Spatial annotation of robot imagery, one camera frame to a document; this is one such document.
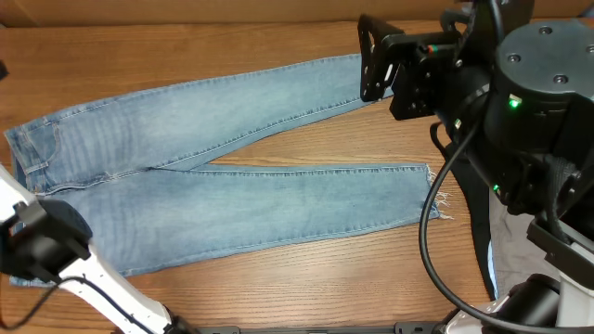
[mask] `denim pants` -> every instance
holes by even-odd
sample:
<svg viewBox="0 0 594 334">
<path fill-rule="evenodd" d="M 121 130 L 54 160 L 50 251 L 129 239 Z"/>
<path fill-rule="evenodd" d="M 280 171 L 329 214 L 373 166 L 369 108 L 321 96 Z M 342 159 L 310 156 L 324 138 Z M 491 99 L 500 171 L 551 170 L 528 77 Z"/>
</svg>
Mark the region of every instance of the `denim pants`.
<svg viewBox="0 0 594 334">
<path fill-rule="evenodd" d="M 208 164 L 365 106 L 360 66 L 359 55 L 323 58 L 64 109 L 6 132 L 15 175 L 76 208 L 125 276 L 416 223 L 426 164 Z"/>
</svg>

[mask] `gray fabric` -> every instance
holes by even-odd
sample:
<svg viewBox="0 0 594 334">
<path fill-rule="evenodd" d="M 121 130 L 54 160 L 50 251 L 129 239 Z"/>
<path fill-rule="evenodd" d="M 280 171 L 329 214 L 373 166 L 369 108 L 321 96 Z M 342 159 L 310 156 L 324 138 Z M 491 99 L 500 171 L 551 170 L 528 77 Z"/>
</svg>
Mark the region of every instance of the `gray fabric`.
<svg viewBox="0 0 594 334">
<path fill-rule="evenodd" d="M 533 218 L 529 214 L 509 214 L 495 194 L 490 194 L 491 242 L 499 296 L 505 296 L 535 273 L 559 279 L 557 270 L 545 261 L 545 252 L 526 238 Z"/>
</svg>

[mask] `denim fabric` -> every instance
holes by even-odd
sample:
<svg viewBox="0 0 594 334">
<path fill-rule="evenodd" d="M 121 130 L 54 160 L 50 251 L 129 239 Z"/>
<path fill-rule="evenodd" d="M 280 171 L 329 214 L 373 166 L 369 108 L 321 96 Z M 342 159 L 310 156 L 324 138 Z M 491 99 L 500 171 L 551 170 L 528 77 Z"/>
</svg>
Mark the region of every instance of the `denim fabric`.
<svg viewBox="0 0 594 334">
<path fill-rule="evenodd" d="M 359 55 L 323 58 L 64 109 L 6 132 L 15 175 L 76 208 L 125 276 L 415 223 L 425 164 L 207 164 L 364 106 L 360 66 Z"/>
</svg>

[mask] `bolt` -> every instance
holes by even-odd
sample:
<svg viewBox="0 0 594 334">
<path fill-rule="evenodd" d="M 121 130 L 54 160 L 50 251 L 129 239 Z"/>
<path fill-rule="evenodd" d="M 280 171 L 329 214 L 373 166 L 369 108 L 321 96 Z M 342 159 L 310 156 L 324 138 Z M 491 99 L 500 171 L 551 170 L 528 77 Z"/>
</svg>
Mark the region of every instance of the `bolt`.
<svg viewBox="0 0 594 334">
<path fill-rule="evenodd" d="M 509 55 L 508 56 L 508 62 L 518 62 L 520 60 L 521 60 L 521 58 L 518 55 Z"/>
<path fill-rule="evenodd" d="M 542 27 L 538 29 L 538 33 L 540 34 L 551 34 L 553 30 L 550 27 Z"/>
<path fill-rule="evenodd" d="M 567 84 L 567 76 L 565 75 L 555 75 L 555 77 L 553 77 L 553 82 L 556 84 Z"/>
</svg>

